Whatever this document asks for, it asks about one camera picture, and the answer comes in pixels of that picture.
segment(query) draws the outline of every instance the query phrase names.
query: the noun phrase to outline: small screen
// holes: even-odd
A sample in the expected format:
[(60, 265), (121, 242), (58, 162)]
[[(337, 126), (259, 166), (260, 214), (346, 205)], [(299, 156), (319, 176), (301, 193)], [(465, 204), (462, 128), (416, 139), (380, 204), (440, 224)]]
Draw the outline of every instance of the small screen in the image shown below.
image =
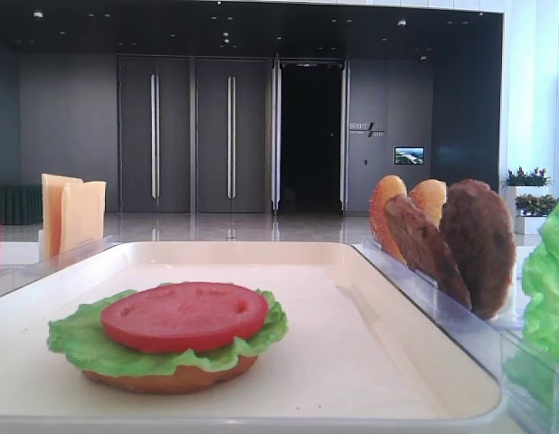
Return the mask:
[(395, 147), (394, 164), (395, 165), (423, 165), (424, 148), (423, 147)]

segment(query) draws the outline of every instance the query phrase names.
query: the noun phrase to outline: gray wall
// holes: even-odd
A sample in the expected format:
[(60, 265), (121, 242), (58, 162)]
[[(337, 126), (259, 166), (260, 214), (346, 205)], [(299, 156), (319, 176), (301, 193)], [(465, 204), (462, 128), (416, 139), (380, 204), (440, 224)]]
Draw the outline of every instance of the gray wall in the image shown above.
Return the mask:
[(0, 44), (0, 184), (20, 181), (18, 57)]
[(106, 181), (118, 209), (117, 73), (112, 55), (25, 54), (20, 59), (22, 180), (42, 173)]
[(431, 175), (479, 179), (498, 192), (502, 34), (480, 29), (434, 63)]
[[(375, 185), (400, 176), (410, 190), (431, 175), (432, 65), (416, 61), (350, 61), (350, 123), (374, 122), (384, 137), (351, 132), (349, 212), (367, 212)], [(424, 165), (394, 165), (395, 146), (423, 146)]]

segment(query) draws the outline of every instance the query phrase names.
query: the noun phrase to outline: bottom bun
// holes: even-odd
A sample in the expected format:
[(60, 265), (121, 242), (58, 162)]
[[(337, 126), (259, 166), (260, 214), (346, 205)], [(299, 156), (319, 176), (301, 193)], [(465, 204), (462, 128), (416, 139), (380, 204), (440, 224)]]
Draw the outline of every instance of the bottom bun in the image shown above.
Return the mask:
[(106, 384), (123, 391), (154, 394), (183, 394), (208, 389), (218, 382), (226, 382), (246, 373), (257, 360), (255, 357), (239, 358), (232, 369), (208, 373), (196, 366), (179, 366), (172, 375), (145, 375), (142, 377), (111, 377), (92, 371), (83, 371), (94, 382)]

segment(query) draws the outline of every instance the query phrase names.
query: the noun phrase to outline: open doorway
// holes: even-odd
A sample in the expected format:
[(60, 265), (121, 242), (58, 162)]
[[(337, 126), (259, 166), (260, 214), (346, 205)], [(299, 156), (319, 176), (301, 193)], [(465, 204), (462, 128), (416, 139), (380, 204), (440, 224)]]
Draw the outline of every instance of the open doorway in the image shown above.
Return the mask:
[(340, 63), (281, 65), (281, 213), (342, 212)]

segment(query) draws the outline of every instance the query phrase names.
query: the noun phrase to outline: yellow cheese slice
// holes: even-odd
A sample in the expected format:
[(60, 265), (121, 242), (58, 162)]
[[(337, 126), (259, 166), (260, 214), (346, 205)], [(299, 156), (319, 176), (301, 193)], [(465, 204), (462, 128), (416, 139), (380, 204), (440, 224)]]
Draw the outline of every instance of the yellow cheese slice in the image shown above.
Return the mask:
[(106, 186), (103, 181), (64, 185), (60, 253), (102, 238)]
[(82, 184), (82, 180), (43, 174), (44, 259), (58, 255), (61, 247), (62, 188), (65, 184)]

